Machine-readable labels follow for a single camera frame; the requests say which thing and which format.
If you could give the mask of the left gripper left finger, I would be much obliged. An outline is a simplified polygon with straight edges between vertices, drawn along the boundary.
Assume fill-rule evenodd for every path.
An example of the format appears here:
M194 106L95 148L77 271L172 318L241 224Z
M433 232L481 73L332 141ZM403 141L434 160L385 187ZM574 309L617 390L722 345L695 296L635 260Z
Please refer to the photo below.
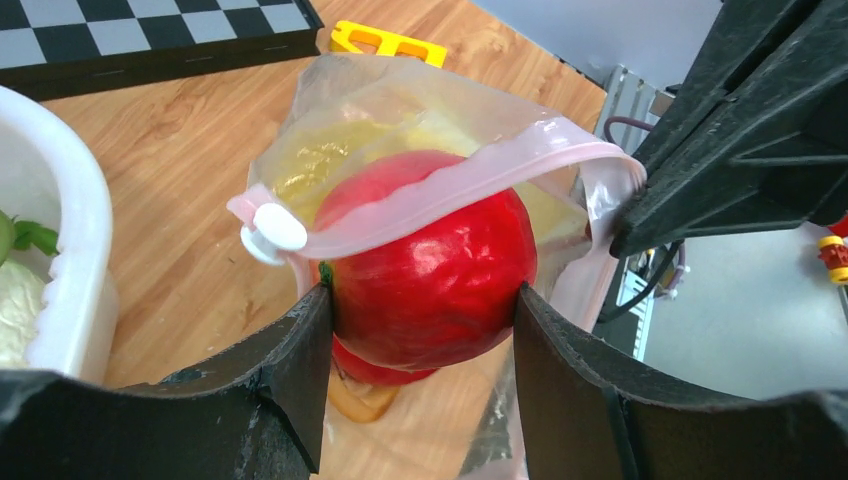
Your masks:
M5 479L307 479L319 469L331 295L156 384L1 374Z

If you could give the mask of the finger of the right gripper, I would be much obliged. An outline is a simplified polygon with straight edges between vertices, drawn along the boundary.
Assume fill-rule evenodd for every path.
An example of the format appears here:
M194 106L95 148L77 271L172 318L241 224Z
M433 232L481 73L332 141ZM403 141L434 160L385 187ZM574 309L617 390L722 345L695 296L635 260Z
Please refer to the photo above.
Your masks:
M635 153L617 258L680 239L830 226L847 213L847 5L725 2Z

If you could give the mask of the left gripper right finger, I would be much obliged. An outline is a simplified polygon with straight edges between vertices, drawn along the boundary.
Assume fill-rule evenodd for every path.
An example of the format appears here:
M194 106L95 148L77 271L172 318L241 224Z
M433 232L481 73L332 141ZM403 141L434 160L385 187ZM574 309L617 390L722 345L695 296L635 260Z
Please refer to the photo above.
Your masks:
M754 401L660 372L523 287L517 395L533 479L843 479L847 395Z

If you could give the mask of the red apple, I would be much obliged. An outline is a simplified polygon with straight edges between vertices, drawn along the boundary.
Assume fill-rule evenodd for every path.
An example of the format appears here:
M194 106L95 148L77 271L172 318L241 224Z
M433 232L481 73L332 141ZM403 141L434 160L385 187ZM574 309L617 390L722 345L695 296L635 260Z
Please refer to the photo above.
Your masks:
M511 334L537 251L527 209L507 189L313 271L332 291L337 358L422 371L473 359Z

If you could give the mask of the clear zip top bag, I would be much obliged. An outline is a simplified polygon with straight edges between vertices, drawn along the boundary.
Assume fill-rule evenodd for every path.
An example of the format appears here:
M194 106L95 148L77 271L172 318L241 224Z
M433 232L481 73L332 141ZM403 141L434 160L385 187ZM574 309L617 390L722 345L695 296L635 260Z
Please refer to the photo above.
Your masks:
M522 479L513 314L588 331L642 165L555 110L406 57L326 54L229 200L258 260L326 281L323 479Z

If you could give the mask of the white plastic basket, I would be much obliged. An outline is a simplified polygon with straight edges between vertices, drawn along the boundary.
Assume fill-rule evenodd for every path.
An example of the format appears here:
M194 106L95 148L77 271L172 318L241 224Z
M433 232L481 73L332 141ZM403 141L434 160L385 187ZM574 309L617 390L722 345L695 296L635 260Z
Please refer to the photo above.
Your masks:
M118 317L108 262L113 212L103 172L85 143L37 102L1 90L1 210L58 234L55 256L14 257L46 283L29 365L89 383L105 378Z

